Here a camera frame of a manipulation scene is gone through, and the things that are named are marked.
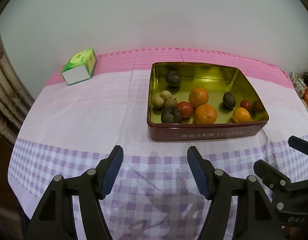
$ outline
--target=dried fruit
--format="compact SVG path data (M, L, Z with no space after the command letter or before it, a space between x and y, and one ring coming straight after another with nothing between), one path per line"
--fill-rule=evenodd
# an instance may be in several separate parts
M152 99L152 105L153 105L154 108L161 108L161 107L164 106L164 103L165 103L165 101L161 97L154 97Z
M171 87L178 87L181 85L181 77L175 70L171 70L165 77L166 83Z
M177 106L177 100L176 98L170 98L168 100L166 100L165 102L165 107L170 107L170 106Z
M251 119L250 113L248 110L238 107L233 111L233 120L236 123L245 123L249 122Z
M223 104L229 109L232 109L232 108L235 107L236 101L235 101L235 98L234 98L234 96L232 95L231 92L224 93Z
M167 91L167 90L162 91L162 92L159 94L159 96L160 96L161 98L163 98L165 101L168 100L168 99L170 99L170 98L172 98L171 92L170 92L170 91Z
M165 108L161 114L162 123L181 123L182 120L182 114L175 106Z
M194 88L189 94L189 102L193 108L198 108L208 102L208 92L204 88Z
M249 111L252 108L252 105L248 100L242 100L240 103L240 107Z
M189 117L193 113L193 107L188 102L180 102L176 108L181 111L183 117Z
M198 124L212 124L216 121L217 112L210 105L201 105L195 110L195 121Z

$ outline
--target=metal screw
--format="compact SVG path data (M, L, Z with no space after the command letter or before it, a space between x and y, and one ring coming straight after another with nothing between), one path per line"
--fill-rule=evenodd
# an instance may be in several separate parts
M62 176L61 175L56 175L54 177L54 181L60 181L62 179Z
M282 210L284 208L284 205L282 202L279 202L277 205L276 205L277 209L278 210Z
M94 175L96 173L96 170L95 169L89 169L88 171L87 171L87 174L88 175Z
M222 176L224 174L224 172L222 170L219 170L219 169L215 170L214 173L218 176Z
M254 177L254 176L249 176L249 181L251 181L251 182L256 182L256 177Z

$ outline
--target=tablecloth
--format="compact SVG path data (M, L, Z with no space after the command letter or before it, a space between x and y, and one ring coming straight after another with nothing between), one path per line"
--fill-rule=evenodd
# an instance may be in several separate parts
M239 68L264 103L269 122L246 138L152 141L146 123L150 68L162 61ZM188 147L196 146L231 176L254 174L254 162L263 159L293 182L308 179L308 156L289 148L291 135L308 140L308 113L287 75L275 65L201 49L114 52L97 56L90 80L66 86L60 70L53 75L20 130L8 180L31 218L53 176L79 176L121 145L121 170L112 193L101 201L113 239L196 239L210 202L197 190L186 160ZM86 239L77 197L73 207L78 237ZM235 212L233 197L225 239L232 238Z

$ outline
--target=white wall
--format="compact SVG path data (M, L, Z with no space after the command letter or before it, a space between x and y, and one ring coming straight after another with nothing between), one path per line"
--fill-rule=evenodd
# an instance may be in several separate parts
M213 49L287 72L308 70L308 13L299 0L11 0L0 28L34 97L59 66L90 46L97 54L151 46Z

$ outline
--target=blue gripper pad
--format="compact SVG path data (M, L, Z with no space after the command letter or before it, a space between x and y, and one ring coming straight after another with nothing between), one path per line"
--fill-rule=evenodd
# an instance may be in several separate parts
M211 197L208 188L207 188L207 178L195 156L193 150L196 150L196 147L191 146L187 150L187 162L189 163L190 169L192 171L196 186L198 187L198 191L201 195L203 195L206 199Z
M113 157L103 177L103 187L101 191L101 196L103 198L105 198L108 194L111 193L119 169L121 168L122 162L123 162L123 148L119 146L115 156Z

